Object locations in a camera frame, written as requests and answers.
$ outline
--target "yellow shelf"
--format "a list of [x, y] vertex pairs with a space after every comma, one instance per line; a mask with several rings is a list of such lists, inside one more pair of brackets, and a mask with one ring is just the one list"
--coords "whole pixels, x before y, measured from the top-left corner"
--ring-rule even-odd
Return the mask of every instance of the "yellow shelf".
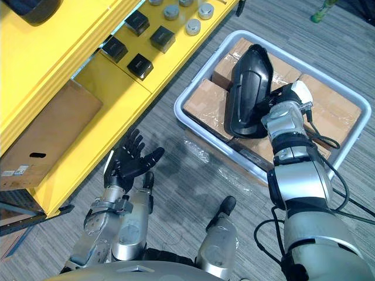
[[[202, 20], [198, 16], [199, 3], [203, 2], [214, 6], [213, 17], [209, 20]], [[179, 18], [172, 21], [164, 18], [163, 9], [167, 5], [175, 4], [175, 0], [164, 0], [163, 5], [160, 6], [152, 6], [149, 2], [144, 3], [139, 8], [139, 11], [148, 17], [150, 27], [140, 37], [137, 37], [125, 25], [115, 34], [129, 50], [126, 56], [119, 61], [118, 66], [150, 92], [160, 91], [168, 83], [171, 75], [175, 74], [183, 66], [190, 55], [200, 46], [202, 41], [207, 38], [237, 2], [238, 0], [229, 0], [227, 4], [223, 4], [219, 0], [194, 1], [189, 7], [179, 6]], [[189, 36], [185, 32], [185, 23], [192, 18], [199, 19], [201, 23], [200, 33], [196, 36]], [[154, 48], [149, 39], [160, 25], [174, 32], [176, 36], [176, 42], [165, 54]], [[138, 79], [127, 69], [127, 65], [137, 53], [141, 53], [148, 60], [152, 61], [154, 65], [154, 70], [150, 72], [144, 81]]]
[[137, 3], [64, 0], [34, 27], [0, 2], [0, 155]]
[[58, 212], [152, 99], [149, 91], [100, 53], [76, 81], [101, 100], [103, 107], [39, 186], [28, 190], [49, 217]]
[[[116, 36], [129, 50], [119, 64], [98, 52], [75, 78], [103, 102], [103, 107], [41, 184], [28, 190], [48, 217], [58, 214], [59, 207], [68, 196], [137, 120], [238, 0], [229, 0], [227, 4], [218, 0], [206, 1], [215, 7], [214, 15], [210, 20], [202, 21], [200, 33], [193, 37], [185, 34], [184, 25], [188, 18], [196, 18], [197, 7], [186, 8], [185, 13], [183, 7], [180, 7], [180, 18], [183, 20], [165, 22], [161, 12], [171, 2], [175, 1], [164, 0], [159, 7], [150, 6], [148, 2], [141, 6], [141, 12], [149, 18], [150, 27], [140, 37], [133, 36], [125, 27], [117, 32]], [[160, 25], [176, 33], [176, 42], [166, 54], [154, 49], [148, 40]], [[135, 78], [126, 69], [127, 62], [138, 52], [154, 65], [144, 81]]]

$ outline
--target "white plastic bin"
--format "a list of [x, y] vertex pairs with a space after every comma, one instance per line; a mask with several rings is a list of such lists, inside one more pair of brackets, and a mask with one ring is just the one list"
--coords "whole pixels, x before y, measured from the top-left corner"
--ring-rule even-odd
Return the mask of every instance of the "white plastic bin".
[[[329, 86], [331, 89], [338, 92], [343, 97], [347, 98], [354, 104], [356, 104], [361, 109], [361, 114], [355, 123], [354, 127], [348, 134], [347, 138], [345, 139], [344, 143], [342, 144], [339, 150], [333, 151], [329, 157], [329, 161], [333, 164], [333, 166], [337, 169], [340, 164], [343, 162], [344, 158], [348, 154], [350, 148], [354, 145], [356, 139], [359, 137], [362, 129], [366, 125], [367, 121], [371, 115], [371, 106], [370, 104], [358, 93], [354, 92], [353, 90], [347, 88], [343, 84], [337, 82], [333, 78], [327, 76], [323, 72], [317, 70], [316, 68], [304, 63], [300, 59], [288, 54], [287, 52], [283, 51], [279, 47], [271, 44], [270, 42], [260, 38], [259, 36], [245, 30], [238, 30], [236, 32], [231, 33], [226, 37], [220, 47], [215, 51], [211, 58], [207, 61], [207, 63], [202, 67], [202, 69], [196, 74], [195, 78], [189, 84], [189, 86], [183, 91], [183, 93], [178, 97], [175, 102], [175, 115], [178, 120], [180, 120], [183, 124], [189, 127], [195, 134], [203, 138], [209, 144], [211, 144], [214, 148], [218, 149], [224, 155], [228, 156], [231, 160], [238, 163], [241, 167], [246, 169], [251, 174], [258, 177], [263, 182], [267, 182], [267, 174], [265, 171], [260, 169], [257, 165], [253, 162], [249, 161], [247, 158], [233, 150], [229, 147], [226, 143], [222, 142], [220, 139], [212, 135], [209, 131], [205, 130], [202, 126], [196, 123], [194, 120], [189, 118], [183, 111], [183, 105], [188, 100], [190, 95], [197, 89], [200, 82], [204, 79], [210, 79], [213, 73], [214, 68], [218, 64], [218, 62], [229, 52], [229, 50], [237, 43], [238, 40], [241, 38], [245, 38], [254, 44], [260, 44], [267, 49], [267, 51], [274, 56], [278, 57], [279, 59], [285, 61], [286, 63], [290, 64], [291, 66], [298, 69], [300, 72], [304, 74], [309, 74], [312, 77], [315, 77], [322, 83]], [[328, 170], [329, 178], [333, 177], [333, 172]]]

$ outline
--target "robot forearm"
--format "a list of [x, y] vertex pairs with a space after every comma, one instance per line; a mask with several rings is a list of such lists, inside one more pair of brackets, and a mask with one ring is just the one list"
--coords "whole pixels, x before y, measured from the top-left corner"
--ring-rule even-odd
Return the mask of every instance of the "robot forearm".
[[84, 221], [84, 232], [62, 272], [105, 262], [120, 227], [120, 215], [132, 211], [132, 204], [124, 195], [123, 188], [112, 185], [92, 203]]
[[303, 128], [301, 105], [283, 101], [262, 119], [274, 150], [272, 202], [287, 211], [282, 271], [288, 280], [373, 280], [348, 228], [330, 210], [332, 187]]

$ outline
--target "black box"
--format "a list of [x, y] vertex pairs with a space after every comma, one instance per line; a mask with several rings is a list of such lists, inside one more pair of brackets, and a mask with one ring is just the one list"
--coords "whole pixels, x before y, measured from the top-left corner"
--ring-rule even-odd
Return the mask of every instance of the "black box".
[[116, 37], [112, 36], [101, 48], [105, 56], [118, 63], [128, 53], [128, 49]]
[[160, 25], [160, 27], [151, 36], [150, 40], [151, 45], [153, 45], [159, 51], [166, 53], [166, 51], [176, 41], [176, 37], [172, 31]]
[[128, 64], [128, 70], [142, 81], [154, 69], [151, 61], [146, 59], [141, 54], [137, 54], [134, 59]]
[[126, 20], [126, 26], [137, 36], [141, 35], [149, 26], [148, 18], [139, 10], [135, 10]]

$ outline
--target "cable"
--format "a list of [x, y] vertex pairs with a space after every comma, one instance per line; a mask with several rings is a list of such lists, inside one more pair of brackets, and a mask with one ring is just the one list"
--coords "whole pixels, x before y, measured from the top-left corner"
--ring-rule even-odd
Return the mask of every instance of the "cable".
[[346, 206], [346, 204], [349, 202], [349, 197], [350, 197], [350, 190], [346, 184], [346, 181], [344, 180], [344, 178], [341, 176], [341, 174], [332, 166], [331, 163], [328, 162], [327, 159], [324, 158], [323, 155], [321, 155], [319, 153], [319, 157], [323, 160], [324, 163], [326, 163], [326, 165], [335, 173], [335, 175], [337, 175], [337, 177], [340, 179], [342, 185], [344, 186], [344, 189], [345, 189], [345, 196], [344, 196], [344, 202], [341, 203], [340, 206], [338, 206], [335, 210], [336, 211], [340, 211], [342, 210], [342, 208], [344, 208]]
[[[333, 188], [333, 191], [334, 191], [335, 193], [337, 193], [338, 195], [340, 195], [341, 197], [345, 197], [345, 194], [343, 194], [343, 193], [340, 192], [339, 190]], [[365, 212], [368, 213], [369, 215], [372, 215], [372, 216], [375, 218], [375, 212], [373, 212], [372, 210], [366, 208], [364, 205], [361, 205], [361, 204], [358, 203], [356, 200], [349, 198], [349, 202], [353, 203], [355, 206], [357, 206], [358, 208], [361, 208], [363, 211], [365, 211]]]
[[344, 215], [346, 217], [349, 217], [349, 218], [352, 218], [354, 220], [359, 220], [359, 221], [363, 221], [363, 222], [366, 222], [368, 224], [373, 224], [375, 225], [375, 221], [372, 221], [372, 220], [368, 220], [367, 218], [362, 218], [362, 217], [358, 217], [357, 215], [353, 215], [353, 214], [349, 214], [349, 213], [344, 213], [344, 212], [341, 212], [341, 211], [336, 211], [336, 210], [332, 210], [334, 213], [336, 214], [339, 214], [339, 215]]
[[322, 136], [321, 133], [319, 133], [318, 129], [316, 128], [316, 126], [312, 122], [312, 111], [311, 111], [311, 109], [306, 111], [306, 118], [307, 118], [307, 121], [310, 123], [311, 127], [313, 128], [313, 130], [315, 131], [315, 135], [312, 135], [310, 137], [310, 139], [312, 139], [312, 140], [318, 139], [321, 142], [328, 145], [330, 148], [340, 149], [341, 146], [336, 140], [331, 139], [327, 136]]
[[[264, 246], [259, 242], [258, 240], [258, 237], [257, 237], [257, 234], [258, 234], [258, 231], [259, 229], [264, 225], [264, 224], [267, 224], [269, 222], [274, 222], [275, 220], [266, 220], [266, 221], [263, 221], [261, 222], [260, 224], [257, 225], [257, 227], [255, 228], [254, 230], [254, 240], [255, 240], [255, 243], [257, 243], [257, 246], [258, 248], [263, 251], [267, 256], [269, 256], [271, 259], [273, 259], [277, 264], [279, 264], [281, 266], [281, 261], [279, 261], [273, 254], [271, 254], [270, 252], [268, 252]], [[277, 220], [277, 222], [281, 222], [281, 223], [285, 223], [283, 220]]]
[[273, 206], [272, 209], [271, 209], [271, 212], [272, 212], [272, 216], [274, 217], [274, 221], [275, 221], [276, 236], [277, 236], [277, 242], [279, 243], [280, 252], [281, 252], [282, 256], [285, 256], [285, 250], [284, 250], [284, 246], [282, 245], [282, 240], [281, 240], [280, 226], [279, 226], [279, 223], [278, 223], [278, 218], [277, 218], [276, 213], [275, 213], [276, 209], [277, 209], [277, 207]]
[[315, 127], [315, 125], [313, 124], [312, 121], [309, 122], [309, 123], [315, 131], [315, 135], [312, 135], [310, 137], [311, 139], [313, 139], [313, 140], [318, 139], [318, 140], [320, 140], [321, 142], [323, 142], [324, 144], [328, 145], [330, 148], [333, 148], [333, 149], [340, 149], [341, 148], [340, 144], [336, 140], [334, 140], [332, 138], [329, 138], [327, 136], [322, 136], [319, 133], [318, 129]]
[[339, 190], [333, 188], [333, 191], [335, 193], [337, 193], [338, 195], [342, 196], [344, 198], [344, 202], [338, 206], [338, 208], [336, 209], [331, 209], [331, 211], [333, 211], [334, 213], [336, 214], [339, 214], [339, 215], [344, 215], [346, 217], [349, 217], [349, 218], [352, 218], [354, 220], [359, 220], [359, 221], [363, 221], [363, 222], [366, 222], [368, 224], [373, 224], [375, 225], [375, 221], [373, 220], [368, 220], [367, 218], [362, 218], [362, 217], [359, 217], [357, 215], [353, 215], [353, 214], [349, 214], [349, 213], [345, 213], [345, 212], [342, 212], [341, 209], [343, 207], [345, 207], [345, 205], [348, 203], [348, 202], [351, 202], [353, 203], [355, 206], [359, 207], [360, 209], [362, 209], [363, 211], [365, 211], [366, 213], [368, 213], [369, 215], [371, 215], [372, 217], [375, 218], [375, 213], [373, 211], [371, 211], [370, 209], [366, 208], [364, 205], [358, 203], [357, 201], [355, 201], [354, 199], [351, 199], [350, 198], [350, 190], [344, 180], [344, 178], [341, 176], [341, 174], [331, 165], [331, 163], [328, 162], [327, 159], [325, 159], [321, 154], [319, 154], [319, 157], [324, 161], [324, 163], [327, 164], [327, 166], [335, 173], [335, 175], [337, 175], [337, 177], [340, 179], [340, 181], [342, 182], [344, 188], [345, 188], [345, 194], [340, 192]]

